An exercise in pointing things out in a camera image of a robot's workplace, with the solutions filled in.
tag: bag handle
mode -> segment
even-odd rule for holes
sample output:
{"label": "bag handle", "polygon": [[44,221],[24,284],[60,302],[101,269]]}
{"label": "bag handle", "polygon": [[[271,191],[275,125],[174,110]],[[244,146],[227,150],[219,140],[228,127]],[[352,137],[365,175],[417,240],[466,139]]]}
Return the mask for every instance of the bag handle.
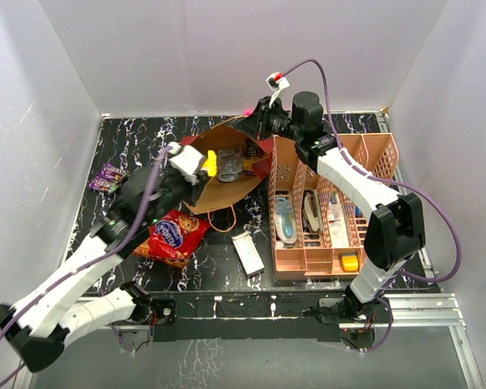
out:
{"label": "bag handle", "polygon": [[227,233],[229,232],[231,229],[233,229],[235,226],[236,226],[236,222],[237,222],[237,218],[236,218],[236,210],[234,209],[234,204],[230,206],[230,208],[232,209],[232,214],[234,215],[234,223],[232,223],[232,225],[228,228],[228,229],[218,229],[216,228],[213,224],[212,224],[212,220],[211,220],[211,213],[208,212],[207,213],[207,218],[209,219],[209,224],[211,225],[211,227],[213,229],[215,229],[216,231],[218,231],[219,233]]}

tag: marble tabletop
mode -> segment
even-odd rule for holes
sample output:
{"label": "marble tabletop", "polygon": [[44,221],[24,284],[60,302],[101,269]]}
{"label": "marble tabletop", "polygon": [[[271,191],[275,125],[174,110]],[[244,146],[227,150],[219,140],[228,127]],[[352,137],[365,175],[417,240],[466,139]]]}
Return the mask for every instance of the marble tabletop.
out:
{"label": "marble tabletop", "polygon": [[[105,119],[100,128],[88,179],[92,179],[106,162],[129,171],[147,166],[156,158],[159,149],[168,142],[179,142],[183,136],[198,135],[227,118],[213,116]],[[335,114],[334,120],[341,133],[380,132],[375,113]],[[89,189],[84,191],[68,256],[76,250],[92,225],[105,215],[113,199],[113,196]],[[190,264],[183,270],[132,255],[101,277],[87,295],[96,296],[99,290],[106,293],[129,280],[135,280],[149,293],[344,290],[348,280],[284,281],[274,278],[266,199],[267,180],[236,204],[237,225],[234,230],[230,233],[219,233],[209,229],[201,246],[193,254]],[[183,205],[181,210],[187,212]],[[223,228],[224,223],[232,223],[230,213],[232,212],[229,210],[217,211],[212,219],[219,228]],[[244,231],[252,234],[265,265],[262,274],[249,279],[243,272],[230,238],[231,235]],[[407,263],[406,269],[416,274],[424,274],[418,256]],[[399,277],[393,288],[406,293],[408,289],[427,290],[428,285]]]}

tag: perforated plastic basket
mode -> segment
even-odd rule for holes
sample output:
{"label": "perforated plastic basket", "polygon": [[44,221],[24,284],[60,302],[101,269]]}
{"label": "perforated plastic basket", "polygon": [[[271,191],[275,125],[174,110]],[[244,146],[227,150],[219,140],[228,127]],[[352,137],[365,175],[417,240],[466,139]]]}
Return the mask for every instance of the perforated plastic basket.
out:
{"label": "perforated plastic basket", "polygon": [[[398,164],[398,149],[391,134],[341,135],[345,148],[352,157],[377,177],[392,178]],[[310,233],[302,227],[302,202],[307,190],[317,190],[322,213],[322,229]],[[331,242],[330,196],[335,192],[342,204],[348,247],[337,247]],[[275,233],[274,198],[276,195],[291,199],[296,217],[297,241],[294,247],[278,247]],[[356,216],[355,204],[331,182],[299,161],[294,142],[275,136],[272,152],[272,169],[268,190],[270,204],[270,230],[274,273],[279,280],[307,278],[353,277],[365,261],[363,250],[367,221]],[[344,271],[342,254],[356,254],[358,271]]]}

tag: yellow sponge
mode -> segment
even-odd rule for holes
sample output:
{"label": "yellow sponge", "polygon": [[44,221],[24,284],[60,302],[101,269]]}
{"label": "yellow sponge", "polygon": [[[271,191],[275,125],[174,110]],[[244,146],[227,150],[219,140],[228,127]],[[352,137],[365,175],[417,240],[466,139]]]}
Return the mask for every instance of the yellow sponge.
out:
{"label": "yellow sponge", "polygon": [[216,153],[212,150],[207,152],[207,160],[203,163],[202,169],[207,170],[207,176],[214,177],[218,173],[218,166],[216,164]]}
{"label": "yellow sponge", "polygon": [[355,253],[340,255],[340,261],[344,271],[358,271],[358,257]]}

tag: red snack bag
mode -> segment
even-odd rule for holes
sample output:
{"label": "red snack bag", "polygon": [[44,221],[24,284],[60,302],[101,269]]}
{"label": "red snack bag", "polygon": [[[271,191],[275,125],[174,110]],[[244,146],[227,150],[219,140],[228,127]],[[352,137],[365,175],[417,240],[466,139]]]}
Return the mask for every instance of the red snack bag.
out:
{"label": "red snack bag", "polygon": [[205,220],[173,209],[149,228],[149,239],[134,254],[184,267],[208,228]]}

